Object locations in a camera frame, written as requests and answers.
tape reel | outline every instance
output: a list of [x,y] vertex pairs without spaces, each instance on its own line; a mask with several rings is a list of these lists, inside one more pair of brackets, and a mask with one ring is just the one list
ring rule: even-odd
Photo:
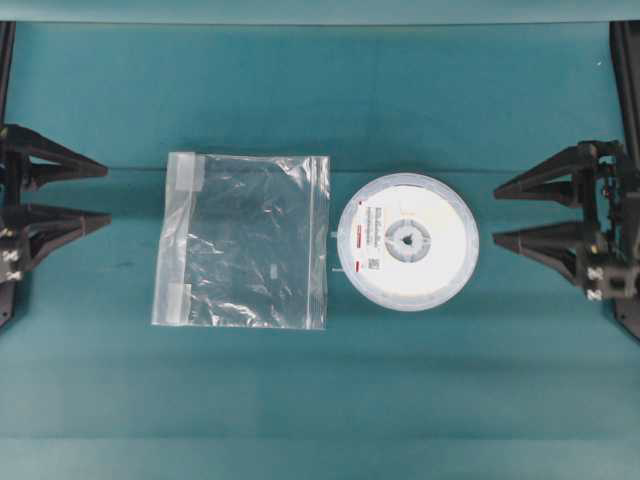
[[351,283],[393,310],[440,305],[468,282],[478,259],[471,211],[448,186],[400,173],[365,185],[338,226],[338,255]]

clear plastic bag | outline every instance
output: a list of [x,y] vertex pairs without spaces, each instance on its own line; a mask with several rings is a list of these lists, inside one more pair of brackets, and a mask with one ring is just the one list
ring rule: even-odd
[[324,328],[328,157],[171,153],[154,325]]

screw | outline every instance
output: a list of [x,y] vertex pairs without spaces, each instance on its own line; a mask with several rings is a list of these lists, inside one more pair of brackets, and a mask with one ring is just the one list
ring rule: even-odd
[[5,262],[17,262],[20,258],[18,250],[3,250],[2,260]]
[[602,267],[589,267],[587,268],[587,277],[589,277],[589,280],[602,280],[604,278],[604,271]]
[[22,280],[22,272],[7,272],[7,280],[8,281],[11,281],[11,280],[20,281],[20,280]]
[[601,301],[602,290],[587,290],[587,298],[591,301]]

teal mat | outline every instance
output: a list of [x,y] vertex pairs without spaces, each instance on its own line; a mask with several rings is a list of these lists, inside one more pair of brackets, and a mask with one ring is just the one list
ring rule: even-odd
[[3,0],[0,18],[39,22],[226,25],[434,25],[640,17],[636,0]]
[[[113,167],[33,198],[113,225],[21,285],[0,334],[3,477],[640,475],[639,345],[490,241],[575,215],[495,202],[495,186],[578,140],[622,138],[606,24],[21,24],[8,108]],[[331,270],[320,333],[152,327],[174,149],[329,154],[334,229],[372,178],[430,174],[476,215],[476,274],[449,303],[400,314]]]

barcode label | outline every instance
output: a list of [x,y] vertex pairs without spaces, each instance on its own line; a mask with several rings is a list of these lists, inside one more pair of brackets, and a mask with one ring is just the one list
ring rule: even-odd
[[362,270],[381,271],[384,263],[384,211],[381,206],[358,203],[358,225],[355,231],[356,272]]

